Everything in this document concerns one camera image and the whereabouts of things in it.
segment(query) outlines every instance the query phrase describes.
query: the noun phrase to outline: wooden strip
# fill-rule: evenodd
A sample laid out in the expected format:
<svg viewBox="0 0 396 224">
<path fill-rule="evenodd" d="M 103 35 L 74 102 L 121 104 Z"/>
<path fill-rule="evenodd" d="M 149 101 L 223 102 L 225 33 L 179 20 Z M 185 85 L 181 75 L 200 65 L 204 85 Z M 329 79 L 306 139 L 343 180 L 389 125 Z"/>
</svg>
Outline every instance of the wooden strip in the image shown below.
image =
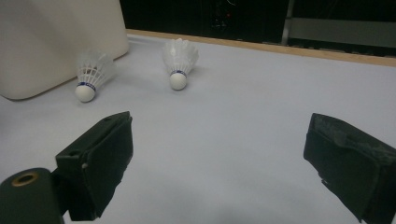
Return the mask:
<svg viewBox="0 0 396 224">
<path fill-rule="evenodd" d="M 396 67 L 396 58 L 375 57 L 375 56 L 368 56 L 361 54 L 350 54 L 344 52 L 319 50 L 319 49 L 300 49 L 300 48 L 285 47 L 279 45 L 243 42 L 237 40 L 216 39 L 216 38 L 194 36 L 194 35 L 167 34 L 167 33 L 131 30 L 131 29 L 127 29 L 127 33 L 130 35 L 143 35 L 143 36 L 151 36 L 151 37 L 159 37 L 159 38 L 167 38 L 167 39 L 182 38 L 182 39 L 188 39 L 190 41 L 206 43 L 206 44 L 217 44 L 217 45 L 236 47 L 236 48 L 255 49 L 255 50 L 270 51 L 275 53 L 300 55 L 305 57 L 331 59 L 331 60 L 346 61 L 353 63 L 369 63 L 369 64 Z"/>
</svg>

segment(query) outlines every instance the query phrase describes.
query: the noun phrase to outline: white plastic box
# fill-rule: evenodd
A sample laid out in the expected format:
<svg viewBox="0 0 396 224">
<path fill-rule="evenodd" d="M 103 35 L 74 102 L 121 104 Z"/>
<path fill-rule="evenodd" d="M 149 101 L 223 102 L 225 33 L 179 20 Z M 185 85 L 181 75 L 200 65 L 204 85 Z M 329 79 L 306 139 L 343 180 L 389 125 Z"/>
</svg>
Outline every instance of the white plastic box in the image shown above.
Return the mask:
<svg viewBox="0 0 396 224">
<path fill-rule="evenodd" d="M 0 94 L 20 100 L 76 76 L 80 52 L 129 49 L 119 0 L 0 1 Z"/>
</svg>

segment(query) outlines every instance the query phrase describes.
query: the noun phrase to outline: dark background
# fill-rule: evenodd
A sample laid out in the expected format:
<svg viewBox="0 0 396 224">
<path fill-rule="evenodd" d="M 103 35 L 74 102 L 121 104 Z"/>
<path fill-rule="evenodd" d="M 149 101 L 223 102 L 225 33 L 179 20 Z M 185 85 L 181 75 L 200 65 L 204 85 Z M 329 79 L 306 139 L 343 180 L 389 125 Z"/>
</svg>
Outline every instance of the dark background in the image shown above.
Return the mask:
<svg viewBox="0 0 396 224">
<path fill-rule="evenodd" d="M 128 29 L 280 44 L 289 0 L 120 0 L 120 4 Z M 396 22 L 396 0 L 295 0 L 293 17 Z M 396 49 L 371 46 L 301 39 L 288 44 L 396 55 Z"/>
</svg>

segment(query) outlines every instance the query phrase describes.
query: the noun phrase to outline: white shuttlecock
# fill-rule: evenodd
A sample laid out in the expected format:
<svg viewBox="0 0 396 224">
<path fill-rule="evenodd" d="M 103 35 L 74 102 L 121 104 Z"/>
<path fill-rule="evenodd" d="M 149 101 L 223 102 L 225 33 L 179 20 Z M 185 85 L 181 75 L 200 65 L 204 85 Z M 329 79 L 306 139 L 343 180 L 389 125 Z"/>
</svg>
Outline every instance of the white shuttlecock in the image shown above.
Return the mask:
<svg viewBox="0 0 396 224">
<path fill-rule="evenodd" d="M 76 96 L 81 102 L 89 102 L 106 81 L 114 77 L 116 66 L 104 53 L 87 50 L 78 57 L 78 85 Z"/>
<path fill-rule="evenodd" d="M 188 40 L 172 39 L 163 47 L 163 62 L 170 74 L 172 89 L 182 90 L 187 84 L 187 74 L 198 61 L 198 49 Z"/>
</svg>

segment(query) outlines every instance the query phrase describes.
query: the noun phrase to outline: tabletop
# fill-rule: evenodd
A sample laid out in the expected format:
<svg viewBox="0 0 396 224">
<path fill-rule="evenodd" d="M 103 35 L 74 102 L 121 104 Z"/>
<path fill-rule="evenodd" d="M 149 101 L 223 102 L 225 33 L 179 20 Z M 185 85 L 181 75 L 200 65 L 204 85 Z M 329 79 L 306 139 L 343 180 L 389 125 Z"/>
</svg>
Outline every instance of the tabletop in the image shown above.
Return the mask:
<svg viewBox="0 0 396 224">
<path fill-rule="evenodd" d="M 54 170 L 97 121 L 130 111 L 134 157 L 96 223 L 358 223 L 304 160 L 305 135 L 319 113 L 396 147 L 396 67 L 195 42 L 198 63 L 173 91 L 168 39 L 128 36 L 117 76 L 92 102 L 78 101 L 75 79 L 0 98 L 0 181 Z"/>
</svg>

